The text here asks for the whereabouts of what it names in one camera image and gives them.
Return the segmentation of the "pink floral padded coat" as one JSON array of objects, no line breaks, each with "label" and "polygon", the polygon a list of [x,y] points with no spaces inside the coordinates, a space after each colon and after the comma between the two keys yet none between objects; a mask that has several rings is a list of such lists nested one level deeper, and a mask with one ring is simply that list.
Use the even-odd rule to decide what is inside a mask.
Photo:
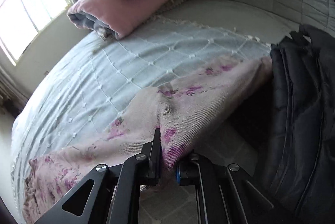
[{"label": "pink floral padded coat", "polygon": [[31,159],[23,217],[36,222],[94,166],[114,166],[140,152],[161,132],[163,173],[206,141],[268,79],[269,57],[240,61],[218,57],[189,75],[140,90],[104,133]]}]

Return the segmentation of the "bright bedroom window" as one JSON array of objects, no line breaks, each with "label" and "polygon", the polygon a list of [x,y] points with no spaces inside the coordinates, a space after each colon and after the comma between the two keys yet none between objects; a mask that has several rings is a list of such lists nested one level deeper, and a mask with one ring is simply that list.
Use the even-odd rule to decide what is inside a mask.
[{"label": "bright bedroom window", "polygon": [[43,30],[73,0],[1,0],[1,49],[16,66]]}]

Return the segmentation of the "black puffer jacket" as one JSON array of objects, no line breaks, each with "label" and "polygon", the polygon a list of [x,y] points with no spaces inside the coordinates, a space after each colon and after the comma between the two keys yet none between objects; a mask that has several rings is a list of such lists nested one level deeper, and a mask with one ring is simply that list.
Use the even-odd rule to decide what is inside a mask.
[{"label": "black puffer jacket", "polygon": [[304,24],[270,55],[273,126],[259,182],[296,223],[334,223],[334,38]]}]

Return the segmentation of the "grey checked bedspread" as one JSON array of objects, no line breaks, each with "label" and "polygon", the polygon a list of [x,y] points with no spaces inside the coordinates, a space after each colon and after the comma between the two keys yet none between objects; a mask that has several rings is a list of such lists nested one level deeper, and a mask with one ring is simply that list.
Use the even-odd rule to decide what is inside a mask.
[{"label": "grey checked bedspread", "polygon": [[95,32],[73,47],[39,84],[12,129],[11,169],[18,210],[29,160],[103,132],[142,88],[196,70],[218,56],[267,56],[257,37],[159,16],[119,41]]}]

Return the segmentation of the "pink grey folded quilt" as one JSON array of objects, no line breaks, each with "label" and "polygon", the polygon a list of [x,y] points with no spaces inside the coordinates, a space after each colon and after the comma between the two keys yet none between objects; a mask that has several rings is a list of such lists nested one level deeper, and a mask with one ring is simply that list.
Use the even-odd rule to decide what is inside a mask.
[{"label": "pink grey folded quilt", "polygon": [[78,28],[117,40],[131,34],[151,16],[171,10],[186,0],[79,0],[67,12]]}]

